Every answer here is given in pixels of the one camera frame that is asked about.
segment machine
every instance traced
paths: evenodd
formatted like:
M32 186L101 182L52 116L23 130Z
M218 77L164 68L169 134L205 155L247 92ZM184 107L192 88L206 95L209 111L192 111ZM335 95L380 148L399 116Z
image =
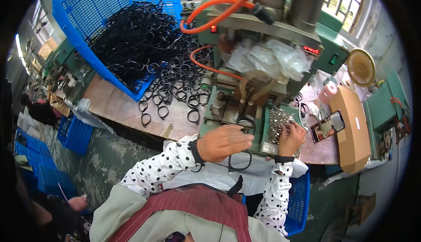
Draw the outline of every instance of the machine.
M370 136L371 159L382 159L385 150L391 147L391 141L387 140L391 128L395 128L397 143L411 133L410 107L396 71L392 71L386 82L362 105Z
M350 52L338 38L342 23L321 11L323 0L292 0L290 7L285 6L285 0L254 0L254 4L246 2L227 15L235 2L237 0L227 0L227 3L203 0L202 9L198 6L195 11L198 28L224 18L209 29L197 32L200 43L214 45L214 66L218 69L217 73L208 71L202 79L202 88L211 92L200 134L222 124L241 124L246 132L255 136L249 150L254 154L270 155L262 154L260 148L266 141L268 104L280 106L282 102L293 101L318 69L334 73ZM241 39L254 42L276 39L301 49L312 58L311 69L304 73L300 82L290 80L287 84L260 70L240 74L227 68L225 63ZM299 115L297 108L287 104L282 104L282 108Z
M53 86L53 91L63 91L66 99L75 104L82 98L96 72L78 56L75 47L66 38L46 59L43 77Z

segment beige jacket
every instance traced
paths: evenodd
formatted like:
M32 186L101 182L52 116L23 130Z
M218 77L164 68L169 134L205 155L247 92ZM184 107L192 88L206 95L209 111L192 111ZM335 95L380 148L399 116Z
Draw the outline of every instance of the beige jacket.
M146 203L145 197L123 186L114 186L107 201L94 212L90 230L91 242L107 241L134 213ZM267 229L263 222L249 217L248 231L253 242L287 242L276 229ZM175 210L153 213L130 242L162 242L174 232L192 234L195 242L233 242L237 232L216 222Z

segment stool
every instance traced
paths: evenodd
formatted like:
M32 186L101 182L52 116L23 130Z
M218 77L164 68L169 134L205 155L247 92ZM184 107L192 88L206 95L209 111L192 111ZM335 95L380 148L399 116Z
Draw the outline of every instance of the stool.
M376 193L371 196L356 195L355 197L357 198L355 204L347 204L345 207L345 227L355 224L360 226L376 208Z

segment table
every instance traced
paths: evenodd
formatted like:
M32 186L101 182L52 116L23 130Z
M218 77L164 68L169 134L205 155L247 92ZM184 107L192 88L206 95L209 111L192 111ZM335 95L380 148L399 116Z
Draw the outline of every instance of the table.
M304 86L301 91L303 99L311 99L314 97L314 91L311 87ZM326 109L328 114L331 113L330 107ZM309 125L318 123L317 118L313 114L308 115ZM299 160L306 164L317 165L339 165L339 144L336 134L314 143L313 136L310 131L306 133L306 141L301 146L301 154Z
M151 115L151 122L144 128L138 103L98 75L93 77L83 98L91 100L88 110L93 114L144 133L173 141L178 141L186 135L198 133L205 113L205 108L200 106L198 109L200 114L199 125L191 123L187 120L187 113L191 109L186 103L179 102L174 98L171 105L167 106L168 116L162 120L158 115L157 107L152 103L152 100L149 100L145 113Z
M311 96L306 94L304 98L310 98ZM185 135L198 133L205 112L205 107L200 106L199 125L191 123L187 120L187 113L191 109L185 103L173 99L171 105L168 106L168 116L164 120L161 120L157 113L157 107L150 100L148 101L148 109L145 113L149 113L152 120L144 128L137 102L110 82L101 79L98 75L95 75L92 79L83 98L91 100L88 108L91 113L144 133L157 135L173 141L178 141ZM309 124L313 125L315 123L317 123L317 119L310 115ZM306 164L338 165L339 145L336 135L315 144L312 136L308 132L306 134L306 142L301 148L299 159Z

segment woman's right hand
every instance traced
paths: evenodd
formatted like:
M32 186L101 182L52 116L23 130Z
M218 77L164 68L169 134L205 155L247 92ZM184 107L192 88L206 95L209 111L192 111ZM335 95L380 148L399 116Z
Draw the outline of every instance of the woman's right hand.
M278 155L292 157L298 148L306 140L306 130L297 122L281 125L279 137Z
M222 125L203 135L197 140L200 157L207 162L222 162L228 156L249 148L254 136L244 134L242 128L236 124Z

